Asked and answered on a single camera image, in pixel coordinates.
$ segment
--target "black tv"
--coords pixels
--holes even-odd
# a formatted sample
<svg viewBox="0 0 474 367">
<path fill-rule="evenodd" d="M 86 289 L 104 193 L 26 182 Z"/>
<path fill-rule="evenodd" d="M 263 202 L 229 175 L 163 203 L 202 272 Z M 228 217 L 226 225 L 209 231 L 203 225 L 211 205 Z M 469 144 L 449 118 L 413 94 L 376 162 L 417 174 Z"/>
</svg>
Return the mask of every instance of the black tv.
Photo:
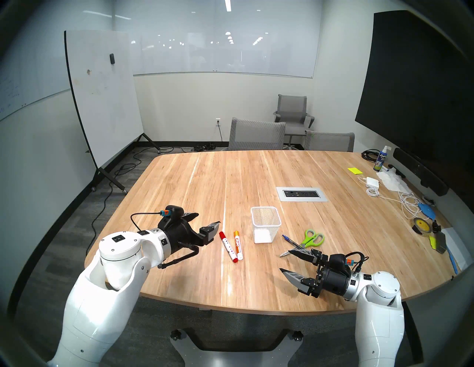
<svg viewBox="0 0 474 367">
<path fill-rule="evenodd" d="M 355 120 L 434 173 L 474 212 L 473 65 L 408 11 L 374 14 Z"/>
</svg>

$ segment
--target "conference table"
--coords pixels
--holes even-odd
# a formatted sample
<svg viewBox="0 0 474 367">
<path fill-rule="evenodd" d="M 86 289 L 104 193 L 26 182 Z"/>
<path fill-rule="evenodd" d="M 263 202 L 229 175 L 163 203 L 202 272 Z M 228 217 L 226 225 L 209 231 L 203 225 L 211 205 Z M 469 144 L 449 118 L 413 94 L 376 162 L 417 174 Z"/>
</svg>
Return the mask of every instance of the conference table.
<svg viewBox="0 0 474 367">
<path fill-rule="evenodd" d="M 168 154 L 156 157 L 108 221 L 85 259 L 89 265 L 99 241 L 119 231 L 136 231 L 130 215 L 157 212 L 169 204 L 199 216 L 195 231 L 220 221 L 234 244 L 239 231 L 244 260 L 233 263 L 219 235 L 198 256 L 166 269 L 153 268 L 141 295 L 176 304 L 242 313 L 313 315 L 348 312 L 356 304 L 322 291 L 319 298 L 297 291 L 280 268 L 315 277 L 317 267 L 293 255 L 282 234 L 296 242 L 307 229 L 325 235 L 324 254 L 360 251 L 370 259 L 362 271 L 388 271 L 410 299 L 446 283 L 454 275 L 447 252 L 439 254 L 429 239 L 416 234 L 401 204 L 366 194 L 358 177 L 377 178 L 373 163 L 360 153 L 323 151 L 227 151 Z M 348 168 L 363 172 L 355 175 Z M 317 187 L 327 202 L 281 202 L 275 187 Z M 398 199 L 381 183 L 380 195 Z M 255 244 L 250 208 L 274 206 L 282 225 L 273 243 Z M 437 221 L 450 227 L 438 211 Z M 137 215 L 141 229 L 156 228 L 158 215 Z M 168 261 L 189 252 L 182 249 Z"/>
</svg>

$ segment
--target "gray carpet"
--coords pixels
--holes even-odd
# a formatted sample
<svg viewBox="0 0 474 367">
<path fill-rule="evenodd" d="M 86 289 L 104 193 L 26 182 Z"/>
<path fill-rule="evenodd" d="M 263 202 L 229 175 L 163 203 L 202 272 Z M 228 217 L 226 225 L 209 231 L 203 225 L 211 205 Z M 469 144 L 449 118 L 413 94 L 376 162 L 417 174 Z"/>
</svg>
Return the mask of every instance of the gray carpet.
<svg viewBox="0 0 474 367">
<path fill-rule="evenodd" d="M 133 162 L 136 148 L 116 167 Z M 156 157 L 149 149 L 138 156 L 142 163 L 119 177 L 130 189 L 147 165 Z M 83 271 L 85 250 L 93 237 L 91 221 L 102 210 L 110 191 L 103 180 L 89 194 L 55 236 L 35 267 L 23 291 L 15 325 L 25 340 L 44 360 L 50 360 L 61 337 L 66 299 Z M 104 213 L 95 222 L 100 233 L 124 195 L 114 187 Z M 182 367 L 184 362 L 169 342 L 170 332 L 185 329 L 201 349 L 272 349 L 284 329 L 301 330 L 303 344 L 289 366 L 358 365 L 355 342 L 355 313 L 324 316 L 264 316 L 224 311 L 200 311 L 194 307 L 140 297 L 117 342 L 105 354 L 101 366 Z M 398 351 L 396 366 L 413 364 L 406 336 Z"/>
</svg>

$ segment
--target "gray office chair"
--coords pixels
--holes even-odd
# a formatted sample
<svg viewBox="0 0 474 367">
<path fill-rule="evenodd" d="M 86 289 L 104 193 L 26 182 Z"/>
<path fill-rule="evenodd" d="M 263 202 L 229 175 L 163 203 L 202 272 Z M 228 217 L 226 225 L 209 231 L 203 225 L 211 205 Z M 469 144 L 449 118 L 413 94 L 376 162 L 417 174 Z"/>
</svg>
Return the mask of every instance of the gray office chair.
<svg viewBox="0 0 474 367">
<path fill-rule="evenodd" d="M 230 151 L 283 149 L 285 123 L 241 120 L 232 118 Z"/>
<path fill-rule="evenodd" d="M 335 151 L 335 152 L 353 152 L 354 133 L 317 133 L 315 131 L 306 131 L 306 141 L 304 150 L 306 151 Z"/>
<path fill-rule="evenodd" d="M 283 96 L 278 95 L 278 109 L 273 113 L 275 115 L 275 122 L 286 122 L 285 135 L 290 136 L 288 149 L 292 149 L 293 136 L 305 136 L 306 130 L 311 128 L 314 121 L 314 116 L 306 113 L 306 96 Z M 305 126 L 304 122 L 306 116 L 311 117 L 310 124 Z"/>
</svg>

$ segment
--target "wire mesh basket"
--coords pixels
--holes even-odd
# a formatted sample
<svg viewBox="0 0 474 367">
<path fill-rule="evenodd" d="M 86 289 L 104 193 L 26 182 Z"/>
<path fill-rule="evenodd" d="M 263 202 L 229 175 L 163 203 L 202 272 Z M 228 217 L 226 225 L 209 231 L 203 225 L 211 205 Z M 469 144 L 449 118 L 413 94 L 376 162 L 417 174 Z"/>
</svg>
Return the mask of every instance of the wire mesh basket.
<svg viewBox="0 0 474 367">
<path fill-rule="evenodd" d="M 282 225 L 274 206 L 254 206 L 250 209 L 254 227 L 254 243 L 272 243 Z"/>
</svg>

